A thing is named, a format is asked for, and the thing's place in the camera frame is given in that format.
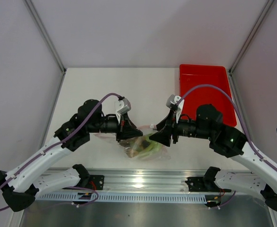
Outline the yellow longan fruit bunch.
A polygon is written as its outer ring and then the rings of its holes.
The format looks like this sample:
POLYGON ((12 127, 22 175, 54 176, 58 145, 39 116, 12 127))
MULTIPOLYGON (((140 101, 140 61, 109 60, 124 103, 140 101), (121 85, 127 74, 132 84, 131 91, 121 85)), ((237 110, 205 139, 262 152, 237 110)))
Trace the yellow longan fruit bunch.
POLYGON ((151 142, 139 138, 121 141, 119 145, 124 148, 124 151, 129 158, 138 156, 143 152, 148 152, 151 149, 151 142))

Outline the clear pink zip top bag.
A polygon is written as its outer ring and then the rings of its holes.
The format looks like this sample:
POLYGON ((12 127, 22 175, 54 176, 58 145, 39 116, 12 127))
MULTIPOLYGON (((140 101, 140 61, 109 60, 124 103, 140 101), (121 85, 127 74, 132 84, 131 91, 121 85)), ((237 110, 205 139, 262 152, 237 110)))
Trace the clear pink zip top bag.
POLYGON ((96 133, 94 136, 102 142, 109 144, 114 150, 124 157, 139 161, 166 161, 171 157, 166 146, 150 139, 156 132, 154 124, 138 127, 143 136, 116 141, 114 133, 96 133))

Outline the green white celery stalk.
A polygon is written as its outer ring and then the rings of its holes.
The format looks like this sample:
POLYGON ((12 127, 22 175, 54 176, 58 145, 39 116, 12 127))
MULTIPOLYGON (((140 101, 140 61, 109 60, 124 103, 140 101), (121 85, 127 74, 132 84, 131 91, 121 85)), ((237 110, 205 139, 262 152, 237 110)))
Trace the green white celery stalk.
POLYGON ((150 139, 152 134, 149 133, 142 137, 139 137, 135 142, 135 152, 139 158, 147 158, 158 152, 160 152, 162 145, 150 139))

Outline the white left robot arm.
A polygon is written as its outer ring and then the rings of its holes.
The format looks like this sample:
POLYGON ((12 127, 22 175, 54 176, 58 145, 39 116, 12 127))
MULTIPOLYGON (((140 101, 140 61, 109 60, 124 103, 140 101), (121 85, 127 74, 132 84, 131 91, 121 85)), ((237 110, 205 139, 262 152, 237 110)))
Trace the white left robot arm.
POLYGON ((82 164, 53 175, 43 174, 57 161, 88 143, 91 133, 112 133, 118 142, 143 135, 129 119, 131 105, 126 98, 119 98, 115 109, 114 114, 104 115, 101 101, 85 101, 32 157, 10 171, 0 170, 0 191, 7 208, 22 211, 42 195, 59 189, 94 189, 90 174, 82 164))

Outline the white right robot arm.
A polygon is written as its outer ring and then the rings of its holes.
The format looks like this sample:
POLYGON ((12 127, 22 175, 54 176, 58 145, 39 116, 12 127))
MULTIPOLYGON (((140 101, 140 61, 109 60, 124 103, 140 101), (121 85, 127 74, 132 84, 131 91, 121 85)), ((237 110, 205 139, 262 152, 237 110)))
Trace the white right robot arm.
POLYGON ((150 140, 169 147, 171 143, 177 143, 180 136, 206 139, 215 153, 240 163, 255 174, 249 178, 211 166, 202 177, 201 185, 190 179, 186 181, 190 189, 242 192, 264 201, 277 212, 277 166, 269 163, 265 155, 249 144, 245 134, 224 124, 222 113, 213 105, 199 106, 195 120, 176 120, 174 116, 174 110, 170 110, 150 140))

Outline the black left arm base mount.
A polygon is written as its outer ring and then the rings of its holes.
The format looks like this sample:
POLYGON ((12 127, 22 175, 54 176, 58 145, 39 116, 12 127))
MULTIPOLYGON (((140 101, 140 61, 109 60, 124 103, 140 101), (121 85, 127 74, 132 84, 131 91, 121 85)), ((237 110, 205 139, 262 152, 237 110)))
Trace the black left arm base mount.
POLYGON ((101 191, 104 188, 104 182, 104 175, 90 175, 89 179, 83 183, 83 187, 87 189, 93 189, 95 191, 101 191))

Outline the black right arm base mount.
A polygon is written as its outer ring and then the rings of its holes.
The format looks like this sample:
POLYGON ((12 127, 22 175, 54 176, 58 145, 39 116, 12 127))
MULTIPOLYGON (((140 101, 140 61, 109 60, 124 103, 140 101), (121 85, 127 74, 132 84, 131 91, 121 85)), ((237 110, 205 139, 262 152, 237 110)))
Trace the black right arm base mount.
POLYGON ((220 188, 211 180, 200 176, 188 177, 185 181, 190 192, 220 192, 220 188))

